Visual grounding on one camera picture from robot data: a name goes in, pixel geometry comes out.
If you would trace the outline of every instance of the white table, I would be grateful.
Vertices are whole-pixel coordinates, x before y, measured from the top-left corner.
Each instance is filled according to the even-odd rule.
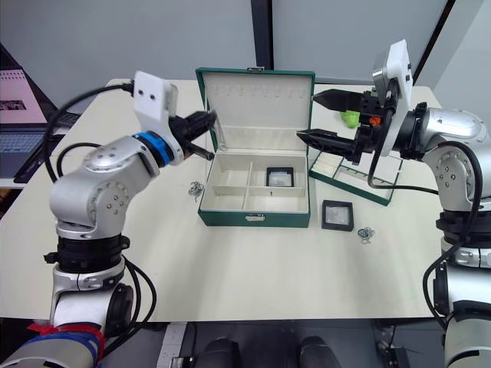
[[[203,108],[195,81],[174,83],[180,90],[180,116]],[[330,87],[316,86],[316,92]],[[422,100],[439,106],[428,88],[415,87],[413,105]],[[354,134],[337,113],[317,104],[311,125],[340,136]],[[109,143],[138,131],[130,96],[109,92],[88,107],[54,156],[71,143]],[[83,155],[83,149],[72,151],[65,172]],[[313,150],[310,156],[315,157]],[[165,168],[128,210],[124,234],[132,242],[124,254],[157,288],[152,320],[430,316],[421,279],[440,253],[436,196],[399,191],[383,207],[311,179],[309,228],[206,227],[187,191],[193,180],[206,181],[207,168],[198,157]],[[403,164],[399,183],[436,187],[424,164],[409,161]],[[50,188],[45,169],[38,170],[0,221],[2,317],[49,316],[52,265],[45,264],[42,255],[56,250],[57,243],[48,207]],[[356,231],[322,230],[323,199],[353,202],[355,229],[370,226],[376,231],[371,244],[362,245]],[[130,283],[127,275],[124,281]],[[143,290],[142,311],[150,305],[149,296]]]

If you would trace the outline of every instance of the black base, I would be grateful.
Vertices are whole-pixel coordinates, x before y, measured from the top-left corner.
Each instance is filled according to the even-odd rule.
[[[102,239],[74,240],[58,238],[58,252],[44,256],[47,263],[58,262],[64,272],[86,274],[112,268],[120,263],[121,251],[130,239],[116,235]]]

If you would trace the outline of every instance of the red strap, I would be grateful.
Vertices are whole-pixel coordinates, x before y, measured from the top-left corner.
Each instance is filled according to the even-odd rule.
[[[28,330],[39,332],[40,335],[55,334],[57,332],[87,332],[93,334],[99,342],[99,360],[104,354],[104,335],[101,331],[89,324],[68,324],[66,326],[54,327],[52,325],[43,326],[40,324],[30,324]]]

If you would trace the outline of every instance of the laptop screen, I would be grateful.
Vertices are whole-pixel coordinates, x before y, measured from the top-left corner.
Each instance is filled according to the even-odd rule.
[[[46,123],[46,119],[24,71],[0,71],[0,124],[40,123]]]

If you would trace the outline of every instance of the orange part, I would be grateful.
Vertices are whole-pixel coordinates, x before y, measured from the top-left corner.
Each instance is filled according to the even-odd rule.
[[[371,117],[369,121],[371,125],[381,125],[380,117]]]

